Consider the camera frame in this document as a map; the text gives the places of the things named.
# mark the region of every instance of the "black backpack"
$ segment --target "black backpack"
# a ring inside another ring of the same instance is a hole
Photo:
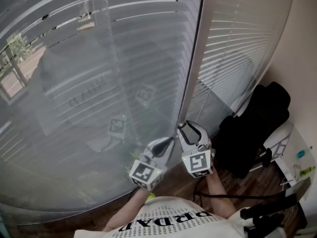
[[[268,166],[272,151],[265,149],[266,139],[289,118],[291,97],[278,83],[256,86],[251,100],[238,117],[226,117],[212,145],[216,160],[233,175],[244,178],[252,166],[262,162]],[[257,158],[259,150],[266,154]]]

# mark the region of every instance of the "green object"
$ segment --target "green object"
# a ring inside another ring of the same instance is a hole
[[[304,177],[306,175],[308,175],[310,172],[314,171],[316,169],[316,167],[309,167],[303,171],[301,171],[300,177]]]
[[[155,196],[153,193],[151,193],[151,194],[149,195],[147,201],[149,201],[149,200],[151,200],[151,199],[153,199],[153,198],[156,198],[156,196]]]

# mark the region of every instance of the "sliding glass door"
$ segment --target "sliding glass door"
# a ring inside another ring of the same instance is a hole
[[[201,0],[1,0],[0,203],[19,224],[133,188],[173,136]]]

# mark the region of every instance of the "black lettering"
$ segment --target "black lettering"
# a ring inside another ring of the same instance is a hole
[[[201,211],[201,212],[196,213],[196,216],[197,217],[206,217],[206,216],[212,216],[212,215],[208,212]]]
[[[161,224],[160,220],[164,220],[165,221],[165,225]],[[154,223],[157,224],[160,227],[164,227],[164,226],[171,226],[171,222],[169,221],[169,218],[159,218],[154,220]]]
[[[178,228],[178,230],[179,230],[179,231],[181,231],[181,230],[182,230],[182,228],[181,228],[181,226],[180,226],[180,224],[179,224],[179,223],[177,223],[177,228]]]
[[[189,221],[189,220],[193,219],[193,217],[189,214],[189,212],[184,213],[184,215],[174,216],[174,218],[177,218],[176,222],[178,222],[178,223],[183,223],[185,221]]]
[[[129,229],[132,229],[131,226],[132,226],[132,222],[130,222],[129,224],[123,226],[123,227],[120,228],[118,231],[119,231],[119,232],[122,232],[122,231],[126,231],[126,230],[129,230]]]
[[[137,222],[139,222],[139,223],[142,225],[142,227],[144,227],[144,228],[149,228],[149,227],[151,227],[151,226],[149,226],[148,223],[149,223],[151,220],[152,220],[152,219],[149,219],[149,220],[146,220],[146,221],[137,220]]]

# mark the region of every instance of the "wall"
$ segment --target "wall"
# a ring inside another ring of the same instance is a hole
[[[317,0],[293,0],[283,35],[262,84],[276,81],[290,94],[290,120],[317,159]],[[317,215],[317,179],[302,207]]]

